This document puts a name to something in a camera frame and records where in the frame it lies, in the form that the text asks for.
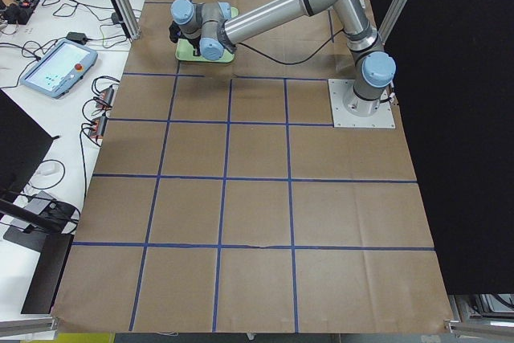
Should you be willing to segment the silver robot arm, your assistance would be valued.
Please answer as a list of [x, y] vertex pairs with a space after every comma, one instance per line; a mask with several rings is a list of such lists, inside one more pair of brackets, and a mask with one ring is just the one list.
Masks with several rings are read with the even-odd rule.
[[367, 117], [384, 103], [382, 93], [393, 81], [394, 59], [384, 51], [377, 29], [371, 24], [359, 0], [272, 0], [236, 17], [227, 2], [193, 3], [174, 0], [169, 39], [184, 39], [194, 55], [217, 61], [237, 45], [303, 16], [312, 17], [333, 8], [343, 26], [347, 46], [357, 71], [343, 104], [355, 116]]

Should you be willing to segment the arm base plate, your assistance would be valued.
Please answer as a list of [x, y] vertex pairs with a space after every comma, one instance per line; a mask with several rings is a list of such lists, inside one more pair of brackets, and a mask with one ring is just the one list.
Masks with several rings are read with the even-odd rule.
[[364, 101], [354, 94], [353, 84], [354, 80], [328, 80], [333, 126], [348, 129], [395, 129], [387, 92], [384, 91], [376, 101]]

